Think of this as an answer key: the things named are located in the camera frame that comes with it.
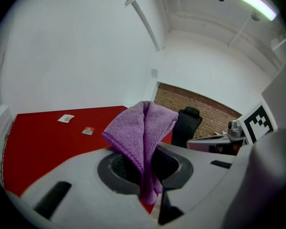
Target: red table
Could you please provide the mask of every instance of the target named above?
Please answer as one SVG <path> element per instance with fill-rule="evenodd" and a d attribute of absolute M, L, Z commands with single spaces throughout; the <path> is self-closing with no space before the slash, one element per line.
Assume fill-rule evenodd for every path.
<path fill-rule="evenodd" d="M 115 106 L 18 114 L 4 151 L 4 187 L 21 196 L 29 185 L 67 159 L 109 147 L 101 134 L 126 109 Z M 57 121 L 63 115 L 74 118 L 69 123 Z M 86 126 L 95 128 L 92 135 L 82 134 Z M 171 139 L 172 132 L 163 142 L 170 144 Z M 144 206 L 149 212 L 153 209 Z"/>

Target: light fixture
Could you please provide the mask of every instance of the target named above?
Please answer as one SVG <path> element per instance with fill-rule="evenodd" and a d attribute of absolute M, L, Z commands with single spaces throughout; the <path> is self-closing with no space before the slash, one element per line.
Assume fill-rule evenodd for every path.
<path fill-rule="evenodd" d="M 263 15 L 265 15 L 269 20 L 273 21 L 276 17 L 276 13 L 263 1 L 261 0 L 243 0 L 249 3 L 251 6 L 259 10 Z"/>

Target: white panel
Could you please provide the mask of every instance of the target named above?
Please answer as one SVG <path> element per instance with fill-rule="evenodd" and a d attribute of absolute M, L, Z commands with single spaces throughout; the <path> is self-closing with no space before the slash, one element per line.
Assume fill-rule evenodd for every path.
<path fill-rule="evenodd" d="M 157 78 L 158 77 L 158 70 L 152 69 L 152 78 Z"/>
<path fill-rule="evenodd" d="M 279 129 L 286 128 L 286 65 L 263 91 L 262 96 Z"/>
<path fill-rule="evenodd" d="M 112 150 L 104 148 L 66 160 L 30 184 L 21 199 L 33 208 L 58 181 L 66 181 L 72 187 L 55 208 L 51 222 L 65 229 L 156 228 L 157 222 L 135 194 L 117 193 L 100 179 L 98 164 L 110 154 Z"/>

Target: towel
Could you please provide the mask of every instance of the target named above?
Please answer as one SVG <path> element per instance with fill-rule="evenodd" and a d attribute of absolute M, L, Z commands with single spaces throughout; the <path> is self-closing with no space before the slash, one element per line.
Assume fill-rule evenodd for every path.
<path fill-rule="evenodd" d="M 142 101 L 119 114 L 102 134 L 140 172 L 140 196 L 146 204 L 154 204 L 162 192 L 162 185 L 152 171 L 152 157 L 177 118 L 177 112 Z"/>

